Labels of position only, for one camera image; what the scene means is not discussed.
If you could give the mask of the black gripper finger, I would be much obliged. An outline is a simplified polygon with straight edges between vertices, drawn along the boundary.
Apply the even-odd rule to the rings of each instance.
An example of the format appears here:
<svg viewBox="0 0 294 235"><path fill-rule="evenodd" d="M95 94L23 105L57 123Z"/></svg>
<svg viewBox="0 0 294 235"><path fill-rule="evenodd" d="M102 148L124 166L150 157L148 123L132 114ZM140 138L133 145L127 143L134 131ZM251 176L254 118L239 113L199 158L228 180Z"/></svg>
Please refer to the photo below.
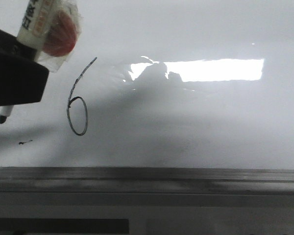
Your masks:
<svg viewBox="0 0 294 235"><path fill-rule="evenodd" d="M49 70L34 61L36 52L0 30L0 106L41 101Z"/></svg>

